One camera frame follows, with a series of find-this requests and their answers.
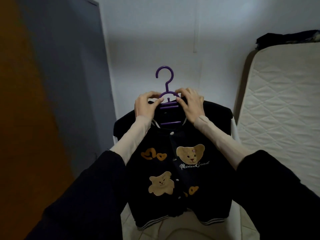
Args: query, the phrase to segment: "white wall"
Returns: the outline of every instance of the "white wall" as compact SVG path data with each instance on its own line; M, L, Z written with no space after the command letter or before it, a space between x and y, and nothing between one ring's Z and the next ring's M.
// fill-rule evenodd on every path
M233 109L243 64L266 33L320 29L320 0L97 0L117 118L146 91L198 88ZM197 53L194 53L194 41Z

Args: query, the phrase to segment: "dark fabric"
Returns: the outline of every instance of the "dark fabric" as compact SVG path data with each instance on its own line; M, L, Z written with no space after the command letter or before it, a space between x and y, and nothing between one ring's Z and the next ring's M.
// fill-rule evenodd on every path
M230 109L204 101L206 116L222 131L231 134L232 112ZM184 121L182 108L155 111L155 121ZM114 136L120 139L135 120L134 111L115 123ZM177 155L178 147L204 146L203 156L197 164L184 163ZM154 149L155 154L165 154L160 160L146 153ZM189 121L184 125L152 125L146 137L133 153L126 166L129 184L129 206L138 228L144 229L164 217L178 216L191 209L206 225L223 222L229 216L232 202L232 184L235 170L212 142ZM150 177L159 177L170 172L174 184L173 193L156 195L149 192L154 182Z
M298 43L312 43L319 42L320 30L309 30L299 33L277 34L267 33L257 39L256 50L262 50L269 46L279 44L298 44Z
M125 181L122 158L112 151L102 153L45 209L26 239L122 239Z
M320 236L320 198L265 151L239 164L234 201L246 210L261 239Z

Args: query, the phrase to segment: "quilted mattress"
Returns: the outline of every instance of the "quilted mattress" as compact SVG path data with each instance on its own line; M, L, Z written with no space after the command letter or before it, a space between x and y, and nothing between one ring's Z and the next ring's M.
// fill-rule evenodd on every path
M255 55L237 128L243 145L267 151L320 196L320 43Z

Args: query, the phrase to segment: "heart patch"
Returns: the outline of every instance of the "heart patch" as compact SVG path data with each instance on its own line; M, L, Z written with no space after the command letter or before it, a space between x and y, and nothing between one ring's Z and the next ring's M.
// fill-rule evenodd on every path
M141 153L141 156L146 160L151 160L152 158L156 157L156 150L154 148L148 148L146 152Z
M193 195L198 189L199 189L199 186L191 186L189 188L189 195Z
M160 161L163 161L167 158L167 154L166 153L158 153L157 154L157 158L160 160Z

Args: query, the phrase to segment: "hanger hook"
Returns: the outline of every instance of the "hanger hook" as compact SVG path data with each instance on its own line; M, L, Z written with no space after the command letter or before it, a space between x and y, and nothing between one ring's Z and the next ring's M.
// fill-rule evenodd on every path
M158 78L159 71L164 69L164 68L168 69L171 72L170 80L165 83L165 90L166 90L166 92L169 92L168 85L174 78L174 71L170 67L168 67L167 65L163 65L163 66L159 67L158 70L155 72L155 78Z

